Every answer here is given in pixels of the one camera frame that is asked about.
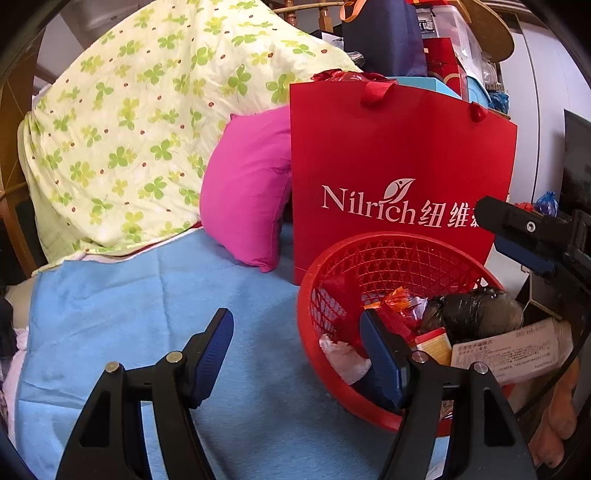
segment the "black mount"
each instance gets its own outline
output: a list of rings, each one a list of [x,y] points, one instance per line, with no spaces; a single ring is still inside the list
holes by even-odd
[[[408,407],[379,480],[422,480],[433,454],[443,400],[453,400],[453,420],[442,480],[534,480],[534,464],[509,402],[489,368],[439,365],[411,352],[389,333],[375,310],[361,318],[363,344],[386,394]]]
[[[232,314],[219,309],[182,352],[151,367],[128,371],[109,362],[70,435],[57,480],[151,480],[141,401],[154,406],[168,478],[214,480],[189,409],[211,393],[232,333]]]

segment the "leaf logo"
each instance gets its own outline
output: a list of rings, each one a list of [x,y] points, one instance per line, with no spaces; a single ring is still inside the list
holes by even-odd
[[[396,203],[402,200],[407,194],[408,189],[415,179],[398,179],[394,180],[384,192],[384,199],[380,203]]]

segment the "black monitor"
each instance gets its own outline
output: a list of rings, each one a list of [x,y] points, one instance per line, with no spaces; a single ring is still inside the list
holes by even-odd
[[[580,209],[591,215],[591,122],[564,111],[564,171],[558,206],[572,215]]]

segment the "pink pillow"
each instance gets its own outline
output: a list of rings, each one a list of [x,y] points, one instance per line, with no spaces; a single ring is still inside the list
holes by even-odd
[[[246,265],[263,272],[279,263],[279,232],[291,192],[289,106],[235,115],[207,165],[201,222]]]

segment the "metal rivet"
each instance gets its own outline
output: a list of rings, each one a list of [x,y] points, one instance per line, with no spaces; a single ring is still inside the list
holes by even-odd
[[[482,362],[476,362],[474,364],[474,371],[484,375],[486,372],[488,372],[488,367]]]
[[[107,373],[113,373],[116,372],[119,369],[119,362],[109,362],[108,364],[105,365],[105,372]]]
[[[418,364],[424,364],[429,360],[429,356],[420,350],[413,352],[412,359]]]
[[[179,363],[181,360],[183,359],[183,353],[182,352],[170,352],[167,356],[166,356],[166,361],[169,364],[177,364]]]

